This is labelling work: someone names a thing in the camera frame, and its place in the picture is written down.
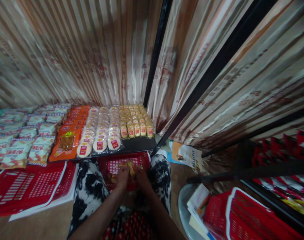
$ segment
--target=floor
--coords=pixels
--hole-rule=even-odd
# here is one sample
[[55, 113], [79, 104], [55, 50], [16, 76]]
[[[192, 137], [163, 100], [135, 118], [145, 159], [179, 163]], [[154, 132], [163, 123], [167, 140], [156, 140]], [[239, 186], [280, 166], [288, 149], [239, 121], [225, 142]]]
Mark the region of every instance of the floor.
[[[187, 239], [178, 213], [178, 194], [186, 184], [186, 178], [193, 176], [190, 167], [171, 163], [171, 213], [172, 219]], [[0, 218], [0, 239], [66, 239], [73, 202], [68, 202], [49, 210], [8, 222], [9, 217]]]

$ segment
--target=hand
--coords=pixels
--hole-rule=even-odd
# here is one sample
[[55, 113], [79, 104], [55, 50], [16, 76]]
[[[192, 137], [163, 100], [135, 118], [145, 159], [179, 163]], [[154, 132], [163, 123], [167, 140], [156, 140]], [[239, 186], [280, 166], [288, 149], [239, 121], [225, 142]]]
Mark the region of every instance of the hand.
[[126, 189], [129, 180], [129, 172], [130, 168], [128, 166], [121, 166], [118, 171], [118, 180], [116, 184], [116, 188], [120, 188], [122, 190]]
[[145, 196], [154, 191], [144, 169], [136, 170], [136, 180]]

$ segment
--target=red plastic basket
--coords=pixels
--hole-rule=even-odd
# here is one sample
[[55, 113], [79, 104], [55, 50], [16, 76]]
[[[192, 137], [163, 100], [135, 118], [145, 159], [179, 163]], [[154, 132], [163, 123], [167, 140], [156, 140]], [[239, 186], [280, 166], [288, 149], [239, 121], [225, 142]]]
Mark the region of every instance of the red plastic basket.
[[49, 164], [47, 167], [29, 165], [26, 169], [5, 170], [0, 173], [0, 216], [15, 214], [41, 204], [50, 203], [54, 197], [67, 194], [75, 165], [67, 162]]
[[[107, 174], [117, 174], [119, 171], [119, 163], [126, 163], [127, 161], [132, 161], [134, 165], [142, 166], [146, 171], [150, 166], [150, 157], [147, 152], [122, 154], [117, 156], [107, 156], [98, 158], [98, 163], [100, 166], [100, 171], [102, 173], [104, 181], [107, 183], [106, 187], [109, 191], [112, 191], [116, 184], [108, 183]], [[136, 181], [131, 181], [128, 183], [127, 190], [134, 191], [139, 189], [139, 185]]]
[[203, 220], [211, 232], [228, 240], [304, 239], [269, 208], [236, 187], [211, 197]]

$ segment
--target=curtain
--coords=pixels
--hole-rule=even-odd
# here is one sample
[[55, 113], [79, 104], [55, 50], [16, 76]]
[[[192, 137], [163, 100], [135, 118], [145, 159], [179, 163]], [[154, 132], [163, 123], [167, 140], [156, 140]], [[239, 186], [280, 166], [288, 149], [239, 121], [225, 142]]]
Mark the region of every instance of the curtain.
[[0, 109], [142, 103], [161, 0], [0, 0]]
[[[169, 127], [249, 3], [228, 1], [227, 12], [223, 11], [227, 2], [200, 1], [195, 4], [192, 16], [174, 4], [168, 24], [176, 23], [177, 32], [186, 29], [184, 18], [190, 24], [184, 40], [181, 37], [185, 34], [181, 32], [167, 32], [162, 46], [154, 79], [155, 94], [149, 102], [149, 112], [160, 135]], [[206, 5], [204, 15], [197, 14], [199, 4]], [[304, 1], [278, 1], [199, 102], [191, 106], [171, 138], [207, 151], [303, 107]], [[281, 136], [283, 132], [294, 135], [297, 128], [304, 130], [304, 118], [254, 139]]]

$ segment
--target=patterned pants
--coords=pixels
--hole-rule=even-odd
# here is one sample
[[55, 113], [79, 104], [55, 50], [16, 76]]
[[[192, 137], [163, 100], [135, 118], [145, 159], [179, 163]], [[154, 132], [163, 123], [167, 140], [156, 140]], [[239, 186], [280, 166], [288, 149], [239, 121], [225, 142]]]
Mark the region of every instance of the patterned pants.
[[[170, 214], [171, 179], [167, 159], [161, 154], [153, 156], [147, 174], [153, 190]], [[97, 161], [83, 160], [79, 165], [68, 238], [102, 204], [108, 194]], [[140, 202], [140, 199], [142, 200], [142, 195], [139, 193], [136, 202]], [[117, 226], [121, 226], [126, 220], [123, 214], [124, 209], [125, 207], [120, 206], [117, 211], [117, 220], [115, 220]]]

